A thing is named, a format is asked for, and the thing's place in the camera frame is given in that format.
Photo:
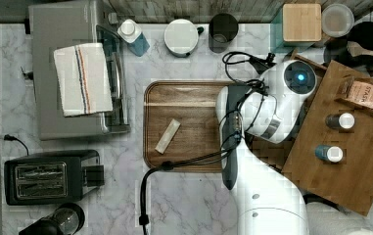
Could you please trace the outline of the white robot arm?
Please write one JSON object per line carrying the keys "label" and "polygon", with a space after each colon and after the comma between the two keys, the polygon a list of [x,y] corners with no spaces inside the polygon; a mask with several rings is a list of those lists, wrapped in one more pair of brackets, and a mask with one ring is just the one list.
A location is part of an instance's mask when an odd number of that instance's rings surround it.
{"label": "white robot arm", "polygon": [[222,180],[238,207],[238,235],[308,235],[306,205],[287,177],[256,156],[247,134],[269,143],[292,132],[304,101],[317,85],[314,70],[300,60],[278,64],[250,84],[223,87],[216,100],[222,151]]}

